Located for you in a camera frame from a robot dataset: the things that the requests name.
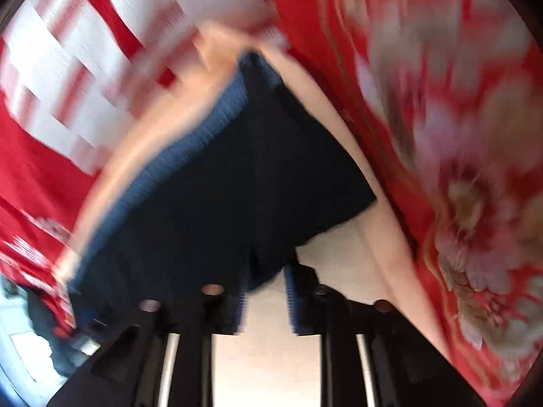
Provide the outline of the black pants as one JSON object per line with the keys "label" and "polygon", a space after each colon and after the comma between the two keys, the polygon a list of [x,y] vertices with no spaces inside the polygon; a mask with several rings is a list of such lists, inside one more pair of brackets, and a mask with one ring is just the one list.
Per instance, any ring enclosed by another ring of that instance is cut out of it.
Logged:
{"label": "black pants", "polygon": [[249,53],[203,122],[112,207],[69,289],[94,311],[255,289],[374,202],[353,157]]}

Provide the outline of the cream seat cushion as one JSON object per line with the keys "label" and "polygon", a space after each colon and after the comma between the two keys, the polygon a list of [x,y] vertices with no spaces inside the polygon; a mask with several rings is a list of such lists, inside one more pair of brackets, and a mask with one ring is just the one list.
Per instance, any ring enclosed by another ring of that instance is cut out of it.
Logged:
{"label": "cream seat cushion", "polygon": [[[369,209],[299,249],[302,263],[346,297],[385,299],[403,312],[441,353],[448,348],[417,278],[411,249],[366,156],[315,80],[270,43],[212,21],[194,40],[199,60],[147,108],[106,165],[63,250],[60,279],[75,273],[83,246],[110,204],[163,141],[194,128],[209,112],[247,51],[263,55],[286,86],[350,153],[376,194]],[[288,322],[284,280],[277,277],[248,297],[243,331],[214,340],[213,400],[218,406],[317,406],[318,339],[297,337]]]}

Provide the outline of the red blanket, white characters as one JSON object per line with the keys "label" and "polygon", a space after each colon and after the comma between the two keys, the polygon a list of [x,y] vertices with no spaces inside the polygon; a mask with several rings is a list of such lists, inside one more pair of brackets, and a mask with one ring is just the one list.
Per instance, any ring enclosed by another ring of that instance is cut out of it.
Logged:
{"label": "red blanket, white characters", "polygon": [[279,40],[273,0],[23,0],[1,36],[1,271],[75,329],[57,276],[90,189],[212,19]]}

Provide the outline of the red embroidered pillow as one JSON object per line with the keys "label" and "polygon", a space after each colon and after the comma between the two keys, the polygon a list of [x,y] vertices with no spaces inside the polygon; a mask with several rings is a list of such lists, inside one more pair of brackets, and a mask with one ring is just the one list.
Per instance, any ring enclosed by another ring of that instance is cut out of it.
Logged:
{"label": "red embroidered pillow", "polygon": [[509,0],[276,0],[490,406],[542,349],[542,51]]}

